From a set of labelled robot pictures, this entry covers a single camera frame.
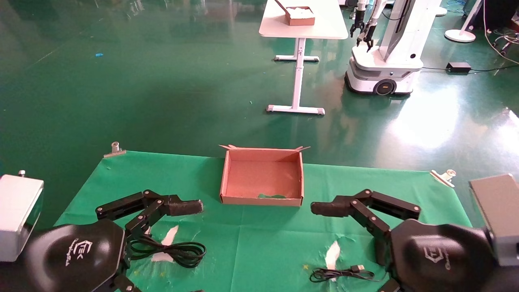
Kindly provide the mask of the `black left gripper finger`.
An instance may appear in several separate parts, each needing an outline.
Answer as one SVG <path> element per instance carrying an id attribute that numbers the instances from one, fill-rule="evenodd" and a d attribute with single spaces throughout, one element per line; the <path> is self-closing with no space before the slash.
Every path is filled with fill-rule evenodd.
<path id="1" fill-rule="evenodd" d="M 119 274 L 114 278 L 114 285 L 121 292 L 141 292 L 141 290 L 126 275 Z"/>
<path id="2" fill-rule="evenodd" d="M 98 220 L 114 221 L 137 214 L 125 225 L 124 230 L 128 240 L 138 240 L 144 238 L 146 231 L 163 216 L 200 214 L 203 208 L 200 200 L 183 201 L 178 195 L 159 195 L 144 190 L 97 207 L 96 215 Z"/>

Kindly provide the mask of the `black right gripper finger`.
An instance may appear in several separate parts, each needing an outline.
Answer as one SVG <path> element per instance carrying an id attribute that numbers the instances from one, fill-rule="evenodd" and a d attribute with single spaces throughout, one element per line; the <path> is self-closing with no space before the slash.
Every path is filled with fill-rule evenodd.
<path id="1" fill-rule="evenodd" d="M 311 212 L 326 217 L 352 217 L 374 237 L 376 262 L 385 266 L 390 250 L 391 227 L 373 213 L 418 220 L 421 207 L 369 189 L 354 196 L 336 196 L 331 202 L 312 202 Z"/>
<path id="2" fill-rule="evenodd" d="M 399 292 L 400 288 L 400 283 L 397 280 L 390 278 L 380 287 L 378 292 Z"/>

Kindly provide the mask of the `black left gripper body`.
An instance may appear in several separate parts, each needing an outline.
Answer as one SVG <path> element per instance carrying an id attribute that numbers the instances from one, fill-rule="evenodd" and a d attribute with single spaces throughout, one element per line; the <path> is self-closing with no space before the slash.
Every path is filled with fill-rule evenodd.
<path id="1" fill-rule="evenodd" d="M 1 263 L 2 292 L 114 292 L 125 275 L 125 232 L 103 219 L 31 235 L 14 262 Z"/>

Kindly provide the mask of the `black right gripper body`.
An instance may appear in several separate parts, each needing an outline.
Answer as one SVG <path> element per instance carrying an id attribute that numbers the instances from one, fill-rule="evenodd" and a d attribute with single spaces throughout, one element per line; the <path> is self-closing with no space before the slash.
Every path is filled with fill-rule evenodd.
<path id="1" fill-rule="evenodd" d="M 409 219 L 391 231 L 390 244 L 402 292 L 481 292 L 498 266 L 481 229 Z"/>

